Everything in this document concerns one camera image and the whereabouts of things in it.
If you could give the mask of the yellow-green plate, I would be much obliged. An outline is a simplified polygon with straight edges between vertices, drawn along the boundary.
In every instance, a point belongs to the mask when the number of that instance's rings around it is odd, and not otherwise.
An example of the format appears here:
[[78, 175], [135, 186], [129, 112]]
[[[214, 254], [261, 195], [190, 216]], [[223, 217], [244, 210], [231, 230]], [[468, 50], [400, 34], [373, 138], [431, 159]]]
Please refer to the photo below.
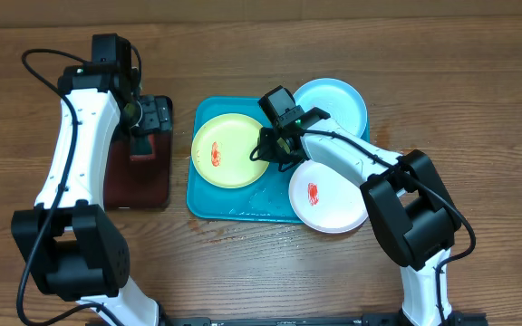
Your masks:
[[262, 125], [239, 113], [216, 116], [204, 123], [191, 145], [191, 158], [198, 174], [222, 188], [240, 188], [257, 181], [269, 163], [253, 161]]

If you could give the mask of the white plate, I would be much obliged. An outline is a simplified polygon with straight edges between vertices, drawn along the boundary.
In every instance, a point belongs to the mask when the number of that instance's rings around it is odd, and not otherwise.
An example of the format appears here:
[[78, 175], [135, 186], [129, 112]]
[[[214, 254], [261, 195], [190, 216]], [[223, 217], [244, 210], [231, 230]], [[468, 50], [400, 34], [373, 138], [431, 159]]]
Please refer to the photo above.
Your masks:
[[333, 169], [311, 160], [295, 170], [288, 195], [297, 217], [319, 232], [346, 233], [368, 218], [360, 189]]

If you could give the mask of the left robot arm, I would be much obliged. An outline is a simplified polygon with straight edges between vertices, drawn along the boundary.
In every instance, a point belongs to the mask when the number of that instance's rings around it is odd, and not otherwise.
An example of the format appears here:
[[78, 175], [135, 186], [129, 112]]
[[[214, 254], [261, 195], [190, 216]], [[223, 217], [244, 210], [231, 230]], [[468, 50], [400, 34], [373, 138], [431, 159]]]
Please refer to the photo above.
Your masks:
[[21, 279], [90, 309], [108, 325], [166, 325], [161, 305], [131, 277], [128, 244], [108, 211], [169, 202], [173, 104], [141, 91], [137, 48], [96, 34], [92, 57], [75, 57], [51, 88], [62, 120], [42, 190], [13, 214]]

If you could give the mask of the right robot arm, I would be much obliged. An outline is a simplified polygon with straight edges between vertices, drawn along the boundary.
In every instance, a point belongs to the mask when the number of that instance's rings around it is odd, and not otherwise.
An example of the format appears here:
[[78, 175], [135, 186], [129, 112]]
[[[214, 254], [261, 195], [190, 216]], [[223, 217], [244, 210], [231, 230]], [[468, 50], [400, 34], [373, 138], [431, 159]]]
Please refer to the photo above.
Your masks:
[[260, 131], [251, 160], [275, 162], [281, 171], [312, 160], [360, 188], [382, 250], [401, 268], [401, 320], [448, 325], [446, 266], [455, 234], [468, 221], [454, 206], [430, 158], [380, 149], [345, 131], [319, 108], [303, 110], [278, 86], [258, 102], [270, 122]]

